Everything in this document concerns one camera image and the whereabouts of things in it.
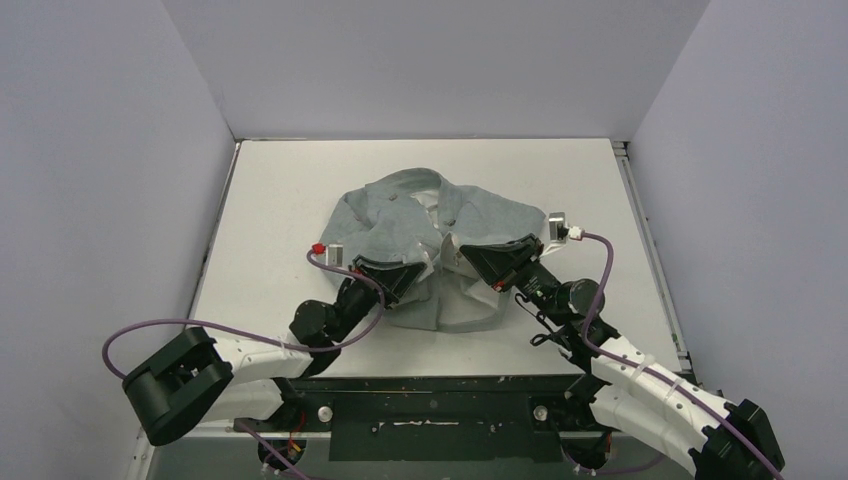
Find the grey zip-up jacket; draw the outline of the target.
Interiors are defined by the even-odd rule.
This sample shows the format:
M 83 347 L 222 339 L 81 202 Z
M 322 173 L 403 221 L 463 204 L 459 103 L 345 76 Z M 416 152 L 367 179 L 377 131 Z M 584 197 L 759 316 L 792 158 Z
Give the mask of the grey zip-up jacket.
M 395 327 L 472 333 L 497 329 L 511 297 L 486 285 L 461 257 L 465 245 L 489 245 L 538 234 L 539 208 L 473 185 L 454 185 L 439 172 L 397 171 L 345 193 L 320 240 L 343 247 L 343 261 L 422 262 L 426 269 L 386 321 Z

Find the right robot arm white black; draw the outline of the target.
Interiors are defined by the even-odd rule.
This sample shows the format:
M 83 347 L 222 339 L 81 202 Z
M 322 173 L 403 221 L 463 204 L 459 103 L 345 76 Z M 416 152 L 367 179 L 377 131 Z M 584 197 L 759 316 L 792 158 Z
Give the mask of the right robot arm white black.
M 676 462 L 696 479 L 778 479 L 785 466 L 768 415 L 750 400 L 733 403 L 662 366 L 603 321 L 604 289 L 614 250 L 606 238 L 599 281 L 559 280 L 541 258 L 544 246 L 529 234 L 504 244 L 462 245 L 460 258 L 493 290 L 517 291 L 537 309 L 548 333 L 582 371 L 565 393 L 576 426 L 617 430 Z

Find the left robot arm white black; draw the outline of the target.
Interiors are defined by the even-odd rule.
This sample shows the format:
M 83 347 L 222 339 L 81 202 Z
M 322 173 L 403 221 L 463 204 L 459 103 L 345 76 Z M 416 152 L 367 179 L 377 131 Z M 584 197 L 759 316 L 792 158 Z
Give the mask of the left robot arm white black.
M 291 380 L 324 372 L 363 338 L 427 270 L 424 262 L 379 262 L 357 256 L 340 273 L 331 303 L 302 302 L 281 340 L 191 321 L 187 328 L 122 378 L 122 389 L 150 443 L 172 443 L 210 421 L 253 419 L 276 430 L 298 419 Z

